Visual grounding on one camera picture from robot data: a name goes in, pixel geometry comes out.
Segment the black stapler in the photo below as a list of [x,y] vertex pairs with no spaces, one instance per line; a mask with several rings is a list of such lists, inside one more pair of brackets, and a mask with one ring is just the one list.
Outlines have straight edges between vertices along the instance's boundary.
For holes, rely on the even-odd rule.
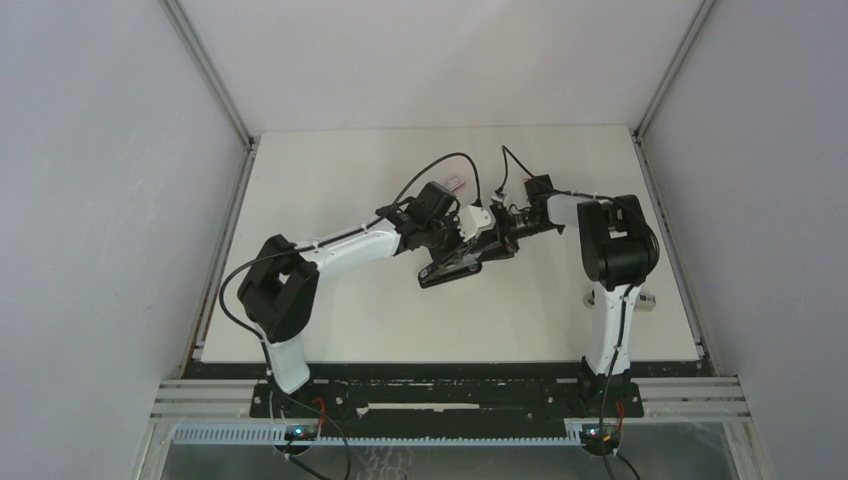
[[513,258],[519,251],[515,242],[472,239],[453,247],[429,248],[431,262],[418,273],[422,289],[476,275],[489,261]]

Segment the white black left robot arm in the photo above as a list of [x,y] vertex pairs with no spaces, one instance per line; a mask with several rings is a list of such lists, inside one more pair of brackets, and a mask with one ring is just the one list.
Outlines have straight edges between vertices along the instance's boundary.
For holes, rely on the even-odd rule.
[[458,234],[457,204],[453,192],[431,181],[418,195],[378,208],[373,219],[349,231],[309,244],[282,235],[265,241],[248,263],[236,295],[258,328],[270,378],[277,386],[277,408],[298,417],[311,407],[302,332],[320,282],[372,261],[441,246]]

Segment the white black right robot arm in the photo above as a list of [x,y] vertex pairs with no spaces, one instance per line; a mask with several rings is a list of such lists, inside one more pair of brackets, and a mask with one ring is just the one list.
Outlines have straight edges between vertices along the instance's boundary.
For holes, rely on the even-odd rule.
[[581,264],[594,294],[578,402],[589,415],[605,415],[630,383],[628,344],[635,305],[660,257],[658,239],[639,199],[555,190],[536,196],[523,210],[513,212],[496,202],[491,210],[498,240],[509,253],[517,250],[521,238],[577,228]]

